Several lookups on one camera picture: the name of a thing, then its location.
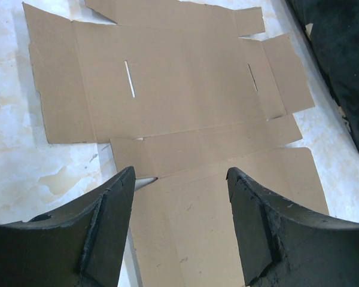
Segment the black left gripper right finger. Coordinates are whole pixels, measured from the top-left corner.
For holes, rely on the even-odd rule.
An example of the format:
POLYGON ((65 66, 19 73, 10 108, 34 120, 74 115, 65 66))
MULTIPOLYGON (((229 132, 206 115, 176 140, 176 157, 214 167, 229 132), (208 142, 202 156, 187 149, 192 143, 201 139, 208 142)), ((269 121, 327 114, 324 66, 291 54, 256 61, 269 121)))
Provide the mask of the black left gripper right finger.
POLYGON ((227 171, 246 286, 359 286, 359 223, 312 211, 227 171))

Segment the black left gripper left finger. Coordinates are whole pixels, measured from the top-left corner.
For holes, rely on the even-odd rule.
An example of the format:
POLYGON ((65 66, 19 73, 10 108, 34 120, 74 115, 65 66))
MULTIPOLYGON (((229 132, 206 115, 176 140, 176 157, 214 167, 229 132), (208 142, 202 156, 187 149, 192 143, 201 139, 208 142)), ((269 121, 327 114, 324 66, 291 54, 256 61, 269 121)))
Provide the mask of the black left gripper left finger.
POLYGON ((57 209, 0 224, 0 286, 117 286, 135 181, 127 167, 57 209))

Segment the brown cardboard box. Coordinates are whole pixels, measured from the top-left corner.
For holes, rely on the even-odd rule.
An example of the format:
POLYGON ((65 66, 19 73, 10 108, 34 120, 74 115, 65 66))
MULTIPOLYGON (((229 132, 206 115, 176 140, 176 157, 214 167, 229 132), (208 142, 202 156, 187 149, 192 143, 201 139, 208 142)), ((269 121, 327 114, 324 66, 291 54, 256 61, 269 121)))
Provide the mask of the brown cardboard box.
POLYGON ((287 34, 264 41, 259 7, 87 1, 111 24, 25 4, 51 144, 110 143, 118 169, 154 182, 130 229, 144 286, 243 286, 226 175, 327 213, 294 113, 314 106, 287 34))

